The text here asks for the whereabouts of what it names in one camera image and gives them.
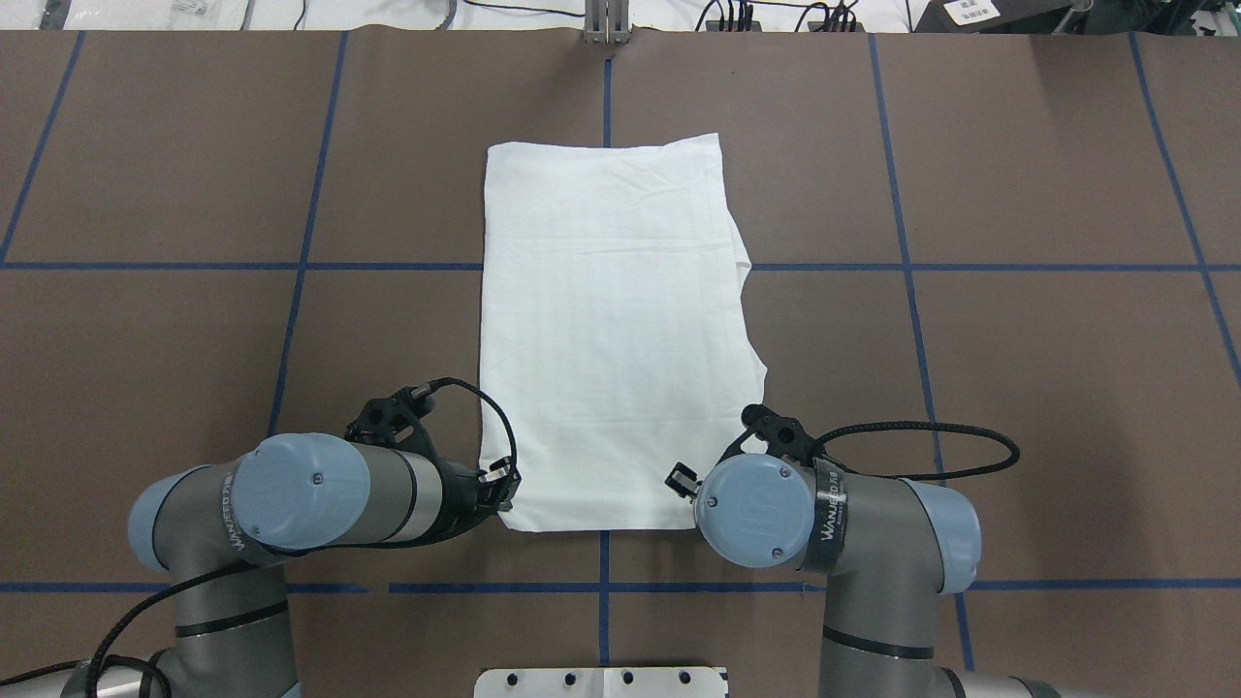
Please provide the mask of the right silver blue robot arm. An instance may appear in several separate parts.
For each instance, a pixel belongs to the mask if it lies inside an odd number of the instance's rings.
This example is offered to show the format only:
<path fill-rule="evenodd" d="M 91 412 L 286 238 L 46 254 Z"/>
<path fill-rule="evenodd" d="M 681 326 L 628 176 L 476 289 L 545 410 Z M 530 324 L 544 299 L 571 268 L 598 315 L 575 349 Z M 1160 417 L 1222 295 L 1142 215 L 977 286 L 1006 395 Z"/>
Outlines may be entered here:
<path fill-rule="evenodd" d="M 824 576 L 819 696 L 1064 696 L 936 662 L 937 600 L 970 587 L 980 561 L 978 514 L 952 488 L 849 474 L 828 460 L 802 474 L 769 455 L 727 457 L 704 478 L 674 465 L 665 486 L 722 559 Z"/>

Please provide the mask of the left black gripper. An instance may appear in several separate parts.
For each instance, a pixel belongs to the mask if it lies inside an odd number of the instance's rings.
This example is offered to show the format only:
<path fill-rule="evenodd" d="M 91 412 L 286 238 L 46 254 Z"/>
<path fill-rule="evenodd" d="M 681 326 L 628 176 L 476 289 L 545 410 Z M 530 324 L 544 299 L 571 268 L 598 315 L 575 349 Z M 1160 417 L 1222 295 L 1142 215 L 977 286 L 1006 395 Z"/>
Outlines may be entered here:
<path fill-rule="evenodd" d="M 437 517 L 437 543 L 460 537 L 488 517 L 513 509 L 514 496 L 522 484 L 515 456 L 500 457 L 473 471 L 450 460 L 441 460 L 438 465 L 443 496 Z"/>

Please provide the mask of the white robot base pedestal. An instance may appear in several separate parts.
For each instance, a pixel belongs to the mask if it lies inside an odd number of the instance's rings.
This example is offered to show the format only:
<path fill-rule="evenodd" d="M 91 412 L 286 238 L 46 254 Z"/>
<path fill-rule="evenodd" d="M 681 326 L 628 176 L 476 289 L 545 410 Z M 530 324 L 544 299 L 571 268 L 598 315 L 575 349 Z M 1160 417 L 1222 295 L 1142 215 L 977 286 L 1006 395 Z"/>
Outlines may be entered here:
<path fill-rule="evenodd" d="M 474 697 L 728 697 L 727 669 L 709 666 L 486 669 Z"/>

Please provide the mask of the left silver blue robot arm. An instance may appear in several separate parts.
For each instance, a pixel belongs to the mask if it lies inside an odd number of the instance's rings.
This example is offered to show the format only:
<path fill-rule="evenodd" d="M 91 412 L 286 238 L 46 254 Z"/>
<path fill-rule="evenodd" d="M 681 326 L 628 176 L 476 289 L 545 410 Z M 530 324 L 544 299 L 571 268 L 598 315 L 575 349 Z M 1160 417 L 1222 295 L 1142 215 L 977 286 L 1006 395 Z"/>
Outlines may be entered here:
<path fill-rule="evenodd" d="M 97 696 L 119 633 L 170 600 L 175 645 L 143 664 L 151 696 L 302 696 L 288 561 L 447 542 L 506 510 L 520 481 L 515 452 L 469 468 L 428 440 L 376 433 L 276 433 L 238 460 L 161 479 L 132 507 L 128 537 L 170 586 L 115 623 L 61 693 Z"/>

